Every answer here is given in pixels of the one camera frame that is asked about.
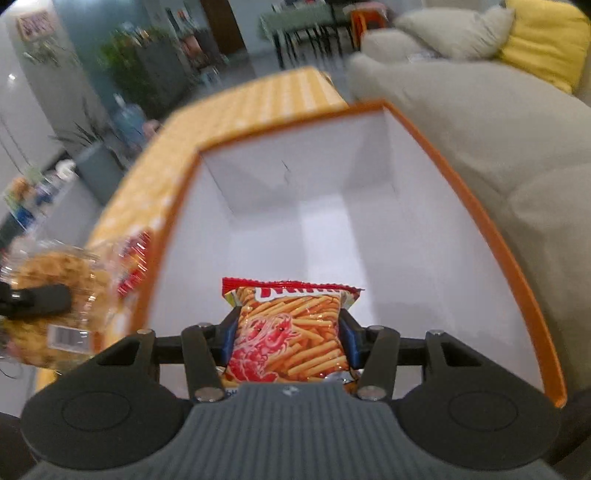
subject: sofa cushion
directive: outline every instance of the sofa cushion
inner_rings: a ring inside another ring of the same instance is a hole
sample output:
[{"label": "sofa cushion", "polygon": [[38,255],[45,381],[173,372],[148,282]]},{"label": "sofa cushion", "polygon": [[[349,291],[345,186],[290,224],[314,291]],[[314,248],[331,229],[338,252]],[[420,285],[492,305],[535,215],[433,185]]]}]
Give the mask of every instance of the sofa cushion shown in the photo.
[{"label": "sofa cushion", "polygon": [[368,30],[361,39],[361,52],[381,63],[406,61],[431,51],[424,43],[395,28]]},{"label": "sofa cushion", "polygon": [[579,85],[591,25],[574,5],[553,0],[506,0],[515,22],[499,59],[573,93]]},{"label": "sofa cushion", "polygon": [[506,42],[513,10],[495,6],[483,14],[458,8],[425,8],[404,14],[396,28],[416,35],[453,60],[493,57]]},{"label": "sofa cushion", "polygon": [[591,48],[587,52],[587,61],[583,68],[579,87],[575,90],[574,94],[587,105],[591,106]]},{"label": "sofa cushion", "polygon": [[591,109],[500,62],[351,60],[450,161],[524,268],[570,388],[591,386]]}]

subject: gray planter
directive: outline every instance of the gray planter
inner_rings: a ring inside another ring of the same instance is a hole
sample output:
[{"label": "gray planter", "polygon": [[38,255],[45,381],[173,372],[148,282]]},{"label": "gray planter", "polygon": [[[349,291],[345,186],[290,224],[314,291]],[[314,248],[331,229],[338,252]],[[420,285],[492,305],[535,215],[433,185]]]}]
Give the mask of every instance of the gray planter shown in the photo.
[{"label": "gray planter", "polygon": [[125,176],[125,169],[115,153],[99,141],[83,150],[74,160],[76,173],[89,190],[102,205],[109,203]]}]

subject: framed picture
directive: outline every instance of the framed picture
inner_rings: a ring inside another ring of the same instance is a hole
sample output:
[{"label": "framed picture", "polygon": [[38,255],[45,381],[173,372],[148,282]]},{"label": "framed picture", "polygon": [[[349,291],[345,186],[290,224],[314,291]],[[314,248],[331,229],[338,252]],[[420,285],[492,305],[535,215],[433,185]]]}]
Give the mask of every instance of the framed picture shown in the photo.
[{"label": "framed picture", "polygon": [[47,10],[18,17],[17,26],[24,41],[37,40],[55,31]]}]

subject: text on snack bag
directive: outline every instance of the text on snack bag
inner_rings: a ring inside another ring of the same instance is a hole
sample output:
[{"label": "text on snack bag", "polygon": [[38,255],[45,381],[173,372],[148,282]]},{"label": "text on snack bag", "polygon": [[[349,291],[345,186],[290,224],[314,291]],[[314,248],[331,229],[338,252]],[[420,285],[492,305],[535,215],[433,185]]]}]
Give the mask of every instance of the text on snack bag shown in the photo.
[{"label": "text on snack bag", "polygon": [[275,300],[280,297],[319,297],[327,293],[340,293],[340,290],[332,288],[255,288],[255,300],[257,302]]}]

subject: chip bag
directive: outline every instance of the chip bag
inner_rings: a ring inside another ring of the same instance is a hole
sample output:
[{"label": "chip bag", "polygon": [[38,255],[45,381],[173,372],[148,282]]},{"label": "chip bag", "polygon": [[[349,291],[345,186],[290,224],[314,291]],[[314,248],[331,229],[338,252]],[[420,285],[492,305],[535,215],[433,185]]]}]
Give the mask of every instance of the chip bag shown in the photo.
[{"label": "chip bag", "polygon": [[348,372],[339,310],[348,309],[359,292],[343,285],[224,278],[224,298],[242,307],[226,383],[313,382]]},{"label": "chip bag", "polygon": [[129,237],[119,253],[122,275],[118,280],[117,294],[124,299],[145,280],[148,273],[148,254],[152,235],[143,231]]}]

